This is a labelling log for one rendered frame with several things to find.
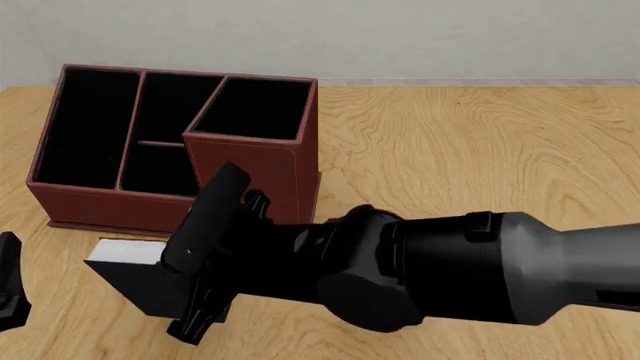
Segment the black book with white pages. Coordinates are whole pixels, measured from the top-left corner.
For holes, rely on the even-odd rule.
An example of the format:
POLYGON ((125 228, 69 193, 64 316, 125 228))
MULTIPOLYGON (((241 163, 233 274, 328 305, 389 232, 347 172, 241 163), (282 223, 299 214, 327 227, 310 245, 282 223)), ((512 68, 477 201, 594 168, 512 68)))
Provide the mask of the black book with white pages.
POLYGON ((85 263, 144 314, 176 320, 187 304, 189 283, 167 265, 195 273, 209 260, 210 251, 208 246, 175 239, 102 238, 85 263))

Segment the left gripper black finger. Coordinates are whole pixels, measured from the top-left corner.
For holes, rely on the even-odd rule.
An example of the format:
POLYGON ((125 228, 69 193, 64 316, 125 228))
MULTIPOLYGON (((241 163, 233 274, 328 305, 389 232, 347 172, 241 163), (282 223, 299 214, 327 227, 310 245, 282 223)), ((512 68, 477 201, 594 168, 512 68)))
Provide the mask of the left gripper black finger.
POLYGON ((0 297, 23 296, 21 250, 22 242, 14 233, 0 233, 0 297))

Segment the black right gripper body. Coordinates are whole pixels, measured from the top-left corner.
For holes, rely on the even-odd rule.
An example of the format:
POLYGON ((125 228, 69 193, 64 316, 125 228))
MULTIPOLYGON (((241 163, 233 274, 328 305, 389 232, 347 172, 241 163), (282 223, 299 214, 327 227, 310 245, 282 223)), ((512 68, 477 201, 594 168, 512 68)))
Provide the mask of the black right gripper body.
POLYGON ((186 344, 200 344, 216 322, 224 322, 230 305, 239 294, 237 259, 206 260, 195 273, 182 272, 167 265, 172 274, 189 283, 189 298, 179 319, 173 320, 167 334, 186 344))

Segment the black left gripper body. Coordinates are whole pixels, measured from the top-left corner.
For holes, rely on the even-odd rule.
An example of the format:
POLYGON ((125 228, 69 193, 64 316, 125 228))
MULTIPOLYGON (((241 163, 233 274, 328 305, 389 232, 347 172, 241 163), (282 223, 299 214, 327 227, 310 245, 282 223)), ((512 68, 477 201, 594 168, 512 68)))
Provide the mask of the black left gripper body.
POLYGON ((32 305, 24 296, 13 296, 0 309, 0 331, 7 331, 25 326, 32 305))

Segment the red-brown desk caddy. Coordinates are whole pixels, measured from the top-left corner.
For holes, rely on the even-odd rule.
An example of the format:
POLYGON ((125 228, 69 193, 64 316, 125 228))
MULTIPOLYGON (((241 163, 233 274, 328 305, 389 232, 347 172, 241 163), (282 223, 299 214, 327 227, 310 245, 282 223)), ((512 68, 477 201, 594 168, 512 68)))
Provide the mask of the red-brown desk caddy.
POLYGON ((279 224, 312 221, 318 81, 64 65, 26 185, 51 227, 169 236, 224 164, 279 224))

